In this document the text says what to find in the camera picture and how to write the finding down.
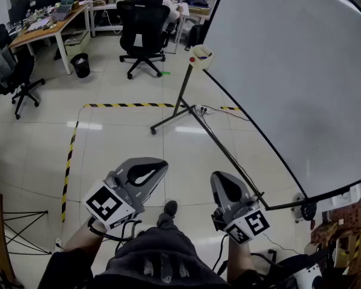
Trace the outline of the cluster of small desk items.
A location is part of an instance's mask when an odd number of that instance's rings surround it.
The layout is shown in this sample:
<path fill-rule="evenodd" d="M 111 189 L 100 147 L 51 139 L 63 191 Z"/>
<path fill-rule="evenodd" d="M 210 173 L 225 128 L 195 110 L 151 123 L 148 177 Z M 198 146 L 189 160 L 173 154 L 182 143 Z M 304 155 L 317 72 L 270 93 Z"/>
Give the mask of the cluster of small desk items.
<path fill-rule="evenodd" d="M 26 18 L 22 21 L 22 29 L 25 33 L 38 30 L 47 30 L 56 26 L 58 20 L 56 6 L 44 7 L 31 12 L 28 10 Z"/>

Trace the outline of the black mesh office chair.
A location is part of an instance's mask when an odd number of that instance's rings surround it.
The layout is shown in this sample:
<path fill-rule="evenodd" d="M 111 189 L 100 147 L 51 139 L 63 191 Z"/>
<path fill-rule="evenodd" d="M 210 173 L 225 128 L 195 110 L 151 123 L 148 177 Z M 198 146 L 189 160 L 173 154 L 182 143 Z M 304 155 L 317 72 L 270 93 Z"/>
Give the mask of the black mesh office chair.
<path fill-rule="evenodd" d="M 126 0 L 117 2 L 116 6 L 122 23 L 120 46 L 126 52 L 119 56 L 119 60 L 135 60 L 127 72 L 128 79 L 132 79 L 132 72 L 140 63 L 146 63 L 157 77 L 162 77 L 162 72 L 151 59 L 165 61 L 163 49 L 168 44 L 173 27 L 164 31 L 163 26 L 170 9 L 163 4 L 163 0 Z"/>

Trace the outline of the pale cardboard carton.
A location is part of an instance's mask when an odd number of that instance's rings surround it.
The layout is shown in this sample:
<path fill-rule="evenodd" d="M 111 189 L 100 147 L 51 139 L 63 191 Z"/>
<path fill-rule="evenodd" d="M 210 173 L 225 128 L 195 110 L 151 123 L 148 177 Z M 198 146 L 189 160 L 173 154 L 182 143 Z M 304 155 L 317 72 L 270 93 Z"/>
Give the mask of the pale cardboard carton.
<path fill-rule="evenodd" d="M 81 31 L 80 34 L 72 34 L 64 41 L 66 54 L 68 56 L 74 56 L 83 53 L 90 39 L 89 31 Z"/>

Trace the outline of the wooden desk white legs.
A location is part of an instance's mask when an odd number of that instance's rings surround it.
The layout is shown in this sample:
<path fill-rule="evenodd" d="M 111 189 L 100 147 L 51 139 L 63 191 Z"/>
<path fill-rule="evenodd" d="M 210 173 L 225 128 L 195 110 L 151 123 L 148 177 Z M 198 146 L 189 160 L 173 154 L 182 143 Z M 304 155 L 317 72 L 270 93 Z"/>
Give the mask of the wooden desk white legs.
<path fill-rule="evenodd" d="M 54 37 L 57 41 L 58 49 L 61 55 L 61 59 L 64 64 L 64 68 L 68 75 L 72 74 L 70 63 L 68 61 L 68 57 L 65 51 L 64 42 L 62 39 L 62 31 L 71 23 L 74 18 L 76 18 L 80 13 L 84 14 L 85 20 L 85 29 L 90 31 L 90 18 L 89 18 L 89 2 L 86 1 L 83 3 L 77 10 L 71 12 L 68 17 L 64 21 L 58 21 L 56 26 L 53 28 L 49 28 L 47 30 L 40 29 L 30 33 L 22 33 L 17 36 L 9 45 L 11 49 L 26 45 L 28 48 L 29 53 L 35 57 L 34 51 L 32 49 L 31 43 L 37 40 L 43 40 L 50 37 Z"/>

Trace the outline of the white table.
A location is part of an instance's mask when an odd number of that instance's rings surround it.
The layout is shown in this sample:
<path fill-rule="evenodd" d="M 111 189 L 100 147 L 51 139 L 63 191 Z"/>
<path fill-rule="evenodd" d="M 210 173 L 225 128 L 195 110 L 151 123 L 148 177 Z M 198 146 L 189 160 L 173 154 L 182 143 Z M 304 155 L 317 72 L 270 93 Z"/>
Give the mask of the white table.
<path fill-rule="evenodd" d="M 175 34 L 175 37 L 174 37 L 174 42 L 175 42 L 174 53 L 176 53 L 177 52 L 177 47 L 178 47 L 180 39 L 181 39 L 181 35 L 182 35 L 182 31 L 183 31 L 183 28 L 184 28 L 186 18 L 190 15 L 190 12 L 189 12 L 189 8 L 188 8 L 187 3 L 185 3 L 185 2 L 182 2 L 182 3 L 172 2 L 172 3 L 174 3 L 177 6 L 182 6 L 183 7 L 183 15 L 176 22 L 167 23 L 165 21 L 165 24 L 164 24 L 164 27 L 163 27 L 162 30 L 164 32 L 167 32 L 168 36 L 171 36 L 172 34 Z"/>

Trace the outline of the person's right forearm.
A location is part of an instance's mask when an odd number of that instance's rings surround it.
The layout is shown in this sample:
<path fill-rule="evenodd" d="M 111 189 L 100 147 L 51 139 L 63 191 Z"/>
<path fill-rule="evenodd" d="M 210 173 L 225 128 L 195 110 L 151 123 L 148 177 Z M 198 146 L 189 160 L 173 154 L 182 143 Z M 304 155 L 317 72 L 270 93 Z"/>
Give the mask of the person's right forearm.
<path fill-rule="evenodd" d="M 245 271 L 254 270 L 248 243 L 237 244 L 233 238 L 229 240 L 227 259 L 227 282 L 232 283 Z"/>

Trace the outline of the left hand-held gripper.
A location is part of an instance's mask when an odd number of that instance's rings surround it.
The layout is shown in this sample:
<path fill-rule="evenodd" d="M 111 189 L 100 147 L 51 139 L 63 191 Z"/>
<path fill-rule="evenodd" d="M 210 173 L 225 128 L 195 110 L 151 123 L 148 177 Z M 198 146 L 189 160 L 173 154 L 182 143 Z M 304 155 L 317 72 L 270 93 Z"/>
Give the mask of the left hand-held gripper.
<path fill-rule="evenodd" d="M 104 227 L 115 228 L 144 212 L 143 202 L 167 170 L 168 162 L 159 158 L 130 158 L 96 181 L 82 203 Z"/>

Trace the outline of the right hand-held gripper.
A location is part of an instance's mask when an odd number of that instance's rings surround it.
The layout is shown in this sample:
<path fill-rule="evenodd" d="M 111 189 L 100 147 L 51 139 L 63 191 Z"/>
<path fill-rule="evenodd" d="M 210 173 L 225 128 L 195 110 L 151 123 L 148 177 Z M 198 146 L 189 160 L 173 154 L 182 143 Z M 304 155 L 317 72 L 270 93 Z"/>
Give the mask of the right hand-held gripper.
<path fill-rule="evenodd" d="M 218 208 L 212 214 L 217 231 L 225 232 L 236 244 L 252 241 L 265 232 L 269 223 L 247 186 L 236 176 L 222 171 L 211 175 L 211 188 Z"/>

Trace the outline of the black backpack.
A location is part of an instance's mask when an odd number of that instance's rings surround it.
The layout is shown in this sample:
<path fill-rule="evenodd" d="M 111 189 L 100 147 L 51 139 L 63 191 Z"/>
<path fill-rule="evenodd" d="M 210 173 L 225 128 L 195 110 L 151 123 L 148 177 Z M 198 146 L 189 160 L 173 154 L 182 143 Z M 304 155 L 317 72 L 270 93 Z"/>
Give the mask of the black backpack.
<path fill-rule="evenodd" d="M 185 47 L 186 51 L 189 51 L 193 46 L 200 44 L 200 37 L 203 32 L 203 25 L 198 24 L 192 26 L 187 40 L 187 45 Z"/>

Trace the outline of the yellow black hazard tape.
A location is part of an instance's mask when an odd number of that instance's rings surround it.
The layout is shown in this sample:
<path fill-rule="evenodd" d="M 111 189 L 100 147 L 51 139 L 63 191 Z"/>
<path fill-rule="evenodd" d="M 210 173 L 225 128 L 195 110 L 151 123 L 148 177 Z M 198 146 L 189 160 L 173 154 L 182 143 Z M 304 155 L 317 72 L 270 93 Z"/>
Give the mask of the yellow black hazard tape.
<path fill-rule="evenodd" d="M 167 103 L 116 103 L 116 104 L 85 104 L 78 112 L 78 118 L 74 124 L 74 130 L 69 144 L 69 153 L 67 156 L 66 170 L 64 174 L 64 187 L 63 187 L 63 196 L 61 203 L 61 221 L 65 222 L 66 219 L 66 202 L 67 202 L 67 189 L 69 184 L 69 174 L 70 174 L 70 163 L 73 155 L 73 145 L 75 143 L 76 133 L 79 126 L 79 117 L 82 109 L 84 108 L 138 108 L 138 107 L 159 107 L 159 108 L 176 108 L 175 104 Z"/>

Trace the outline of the person's dark clothing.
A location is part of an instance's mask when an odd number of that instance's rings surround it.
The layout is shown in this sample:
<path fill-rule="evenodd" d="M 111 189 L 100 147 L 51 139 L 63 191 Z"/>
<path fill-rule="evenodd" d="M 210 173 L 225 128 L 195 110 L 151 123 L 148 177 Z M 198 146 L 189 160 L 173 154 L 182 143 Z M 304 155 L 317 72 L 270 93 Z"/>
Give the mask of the person's dark clothing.
<path fill-rule="evenodd" d="M 98 275 L 91 271 L 93 258 L 81 249 L 53 254 L 38 289 L 251 289 L 259 282 L 255 270 L 232 283 L 218 276 L 164 213 L 156 227 L 116 251 Z"/>

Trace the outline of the cream marker tray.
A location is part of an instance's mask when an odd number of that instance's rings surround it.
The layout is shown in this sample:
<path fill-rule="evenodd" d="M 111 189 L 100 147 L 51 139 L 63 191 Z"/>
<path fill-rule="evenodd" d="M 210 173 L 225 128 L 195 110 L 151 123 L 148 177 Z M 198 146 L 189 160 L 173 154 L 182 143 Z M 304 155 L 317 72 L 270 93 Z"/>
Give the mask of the cream marker tray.
<path fill-rule="evenodd" d="M 197 46 L 197 47 L 205 47 L 205 48 L 207 48 L 205 45 L 195 45 L 195 46 Z M 199 60 L 199 58 L 198 57 L 196 57 L 194 54 L 193 54 L 193 48 L 194 47 L 192 47 L 191 49 L 190 49 L 190 58 L 191 57 L 194 57 L 195 58 L 195 62 L 190 62 L 190 65 L 192 65 L 192 67 L 194 67 L 194 68 L 196 68 L 196 69 L 200 69 L 200 70 L 205 70 L 205 69 L 208 69 L 209 67 L 210 67 L 210 65 L 211 65 L 211 63 L 212 63 L 212 61 L 213 61 L 213 59 L 214 59 L 214 54 L 213 54 L 213 56 L 211 56 L 211 57 L 209 57 L 208 59 L 205 59 L 205 60 Z"/>

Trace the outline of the large whiteboard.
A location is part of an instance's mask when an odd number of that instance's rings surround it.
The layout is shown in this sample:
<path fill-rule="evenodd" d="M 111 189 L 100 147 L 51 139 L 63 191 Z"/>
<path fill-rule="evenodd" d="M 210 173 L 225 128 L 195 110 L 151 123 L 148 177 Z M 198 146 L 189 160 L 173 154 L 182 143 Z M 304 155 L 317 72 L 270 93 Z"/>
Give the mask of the large whiteboard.
<path fill-rule="evenodd" d="M 220 0 L 209 73 L 303 193 L 361 182 L 361 12 L 350 0 Z"/>

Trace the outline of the person's left forearm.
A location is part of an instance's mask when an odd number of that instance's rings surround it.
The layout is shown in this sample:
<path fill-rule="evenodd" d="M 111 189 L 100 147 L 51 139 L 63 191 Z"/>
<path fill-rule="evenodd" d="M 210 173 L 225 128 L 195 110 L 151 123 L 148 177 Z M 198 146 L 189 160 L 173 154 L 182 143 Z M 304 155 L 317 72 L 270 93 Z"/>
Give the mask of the person's left forearm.
<path fill-rule="evenodd" d="M 64 245 L 64 251 L 69 252 L 75 249 L 81 249 L 89 255 L 95 256 L 102 244 L 103 236 L 97 235 L 92 232 L 88 227 L 88 222 L 92 222 L 92 227 L 102 233 L 105 234 L 107 229 L 104 227 L 101 222 L 90 217 L 85 223 L 73 234 L 72 237 L 68 240 L 68 242 Z"/>

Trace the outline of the black swivel chair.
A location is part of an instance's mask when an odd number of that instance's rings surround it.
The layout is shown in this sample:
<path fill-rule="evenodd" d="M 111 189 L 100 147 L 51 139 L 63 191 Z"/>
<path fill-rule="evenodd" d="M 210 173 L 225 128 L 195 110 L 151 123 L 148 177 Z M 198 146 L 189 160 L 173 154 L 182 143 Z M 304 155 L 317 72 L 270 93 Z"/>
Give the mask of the black swivel chair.
<path fill-rule="evenodd" d="M 34 58 L 30 54 L 21 54 L 15 58 L 10 49 L 13 39 L 9 35 L 6 26 L 0 24 L 0 95 L 12 94 L 11 103 L 16 105 L 15 118 L 20 119 L 20 106 L 25 98 L 39 106 L 39 101 L 31 94 L 31 90 L 39 84 L 44 85 L 45 79 L 41 78 L 35 82 L 30 81 L 34 70 Z"/>

